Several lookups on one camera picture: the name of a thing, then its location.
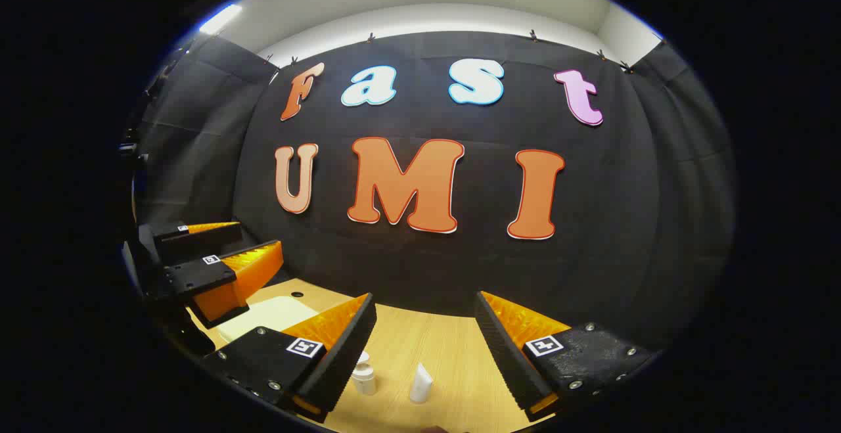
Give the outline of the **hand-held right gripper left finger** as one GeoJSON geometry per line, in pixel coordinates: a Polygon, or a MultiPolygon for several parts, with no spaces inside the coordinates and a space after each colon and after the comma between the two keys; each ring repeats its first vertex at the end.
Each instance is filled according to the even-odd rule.
{"type": "Polygon", "coordinates": [[[333,412],[376,323],[372,293],[283,330],[258,326],[202,358],[223,382],[319,423],[333,412]]]}

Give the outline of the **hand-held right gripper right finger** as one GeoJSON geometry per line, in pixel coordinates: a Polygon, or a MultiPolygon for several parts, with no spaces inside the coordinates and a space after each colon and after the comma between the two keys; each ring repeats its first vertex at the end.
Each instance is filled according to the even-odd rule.
{"type": "Polygon", "coordinates": [[[529,421],[568,416],[607,398],[660,358],[602,323],[566,325],[484,290],[475,295],[474,317],[529,421]]]}

